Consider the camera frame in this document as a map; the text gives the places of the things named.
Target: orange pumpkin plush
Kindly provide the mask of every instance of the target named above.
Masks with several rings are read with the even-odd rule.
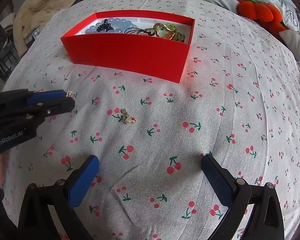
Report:
[[[279,32],[286,30],[286,28],[280,24],[283,21],[283,17],[279,9],[269,3],[238,0],[238,13],[244,17],[255,20],[260,26],[265,28],[279,41],[283,42]]]

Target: red box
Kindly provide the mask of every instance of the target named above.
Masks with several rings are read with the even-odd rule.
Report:
[[[150,18],[191,27],[188,43],[158,37],[94,33],[76,35],[89,23],[103,18]],[[61,37],[72,63],[132,71],[179,83],[194,31],[194,19],[166,12],[113,10],[92,14]]]

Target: bed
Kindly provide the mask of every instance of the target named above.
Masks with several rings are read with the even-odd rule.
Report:
[[[180,84],[70,62],[60,37],[95,11],[122,8],[195,18]],[[76,106],[11,150],[3,203],[14,223],[30,183],[52,185],[94,154],[100,172],[75,211],[95,239],[207,239],[226,212],[200,167],[212,154],[249,184],[272,182],[285,239],[297,230],[300,73],[293,54],[255,22],[201,0],[85,0],[50,20],[4,90],[21,88],[70,90]],[[122,108],[137,123],[123,124]],[[60,225],[58,232],[67,239]]]

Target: screw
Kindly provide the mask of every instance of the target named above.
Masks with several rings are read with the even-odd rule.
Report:
[[[239,179],[237,179],[237,183],[238,183],[239,185],[244,185],[244,184],[245,184],[245,181],[244,181],[244,179],[239,178]]]
[[[62,186],[62,185],[65,184],[65,183],[66,183],[66,181],[65,181],[64,179],[58,179],[57,182],[56,182],[56,184],[57,184],[58,186]]]
[[[267,187],[268,188],[274,188],[273,184],[271,182],[267,182]]]
[[[37,185],[35,183],[31,183],[28,188],[30,189],[35,189],[37,187]]]

